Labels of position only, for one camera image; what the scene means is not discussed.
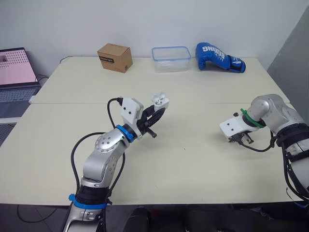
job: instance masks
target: blue lid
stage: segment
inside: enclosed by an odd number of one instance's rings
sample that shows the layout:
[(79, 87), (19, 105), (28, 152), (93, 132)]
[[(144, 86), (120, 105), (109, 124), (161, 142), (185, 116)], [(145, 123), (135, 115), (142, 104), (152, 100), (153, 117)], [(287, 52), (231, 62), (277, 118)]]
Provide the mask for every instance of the blue lid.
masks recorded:
[(187, 47), (154, 47), (152, 49), (152, 57), (154, 61), (176, 61), (191, 59), (190, 52)]

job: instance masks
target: small brown box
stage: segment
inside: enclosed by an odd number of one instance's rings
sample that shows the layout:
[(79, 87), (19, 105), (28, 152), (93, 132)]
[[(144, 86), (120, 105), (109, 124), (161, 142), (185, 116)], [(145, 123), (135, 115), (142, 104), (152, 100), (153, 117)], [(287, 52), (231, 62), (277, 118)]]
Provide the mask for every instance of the small brown box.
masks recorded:
[(133, 64), (131, 49), (112, 43), (106, 44), (98, 51), (98, 57), (105, 69), (125, 73)]

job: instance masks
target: laptop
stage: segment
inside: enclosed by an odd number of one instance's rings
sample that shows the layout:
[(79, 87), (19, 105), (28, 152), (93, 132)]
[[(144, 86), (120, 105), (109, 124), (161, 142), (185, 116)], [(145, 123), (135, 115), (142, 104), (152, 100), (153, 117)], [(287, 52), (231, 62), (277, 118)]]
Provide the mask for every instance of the laptop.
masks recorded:
[(40, 88), (23, 47), (0, 50), (0, 118), (21, 117)]

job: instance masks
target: floor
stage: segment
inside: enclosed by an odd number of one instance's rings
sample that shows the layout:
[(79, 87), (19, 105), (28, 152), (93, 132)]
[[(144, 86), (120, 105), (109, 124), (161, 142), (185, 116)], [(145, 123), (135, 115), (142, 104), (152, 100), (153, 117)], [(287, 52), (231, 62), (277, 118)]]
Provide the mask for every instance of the floor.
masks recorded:
[[(107, 230), (122, 232), (126, 220), (137, 205), (112, 205), (107, 208)], [(178, 232), (184, 230), (181, 225), (181, 209), (183, 205), (147, 205), (153, 217), (165, 219), (156, 232)], [(236, 232), (302, 232), (309, 231), (308, 221), (270, 219), (267, 213), (260, 209), (236, 210), (226, 204), (201, 205), (206, 211), (207, 221), (218, 229), (229, 229)], [(46, 206), (21, 205), (20, 216), (24, 220), (40, 220), (49, 215), (54, 208)], [(24, 223), (16, 214), (17, 205), (0, 204), (1, 232), (58, 232), (60, 231), (66, 209), (59, 208), (48, 219), (39, 223)]]

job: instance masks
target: laptop keyboard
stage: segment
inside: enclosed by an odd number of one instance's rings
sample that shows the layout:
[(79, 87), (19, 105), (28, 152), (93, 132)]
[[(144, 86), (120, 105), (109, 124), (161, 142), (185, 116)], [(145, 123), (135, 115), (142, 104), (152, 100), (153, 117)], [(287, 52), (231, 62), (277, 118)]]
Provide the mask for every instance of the laptop keyboard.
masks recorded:
[(36, 88), (8, 90), (0, 92), (0, 103), (29, 101)]

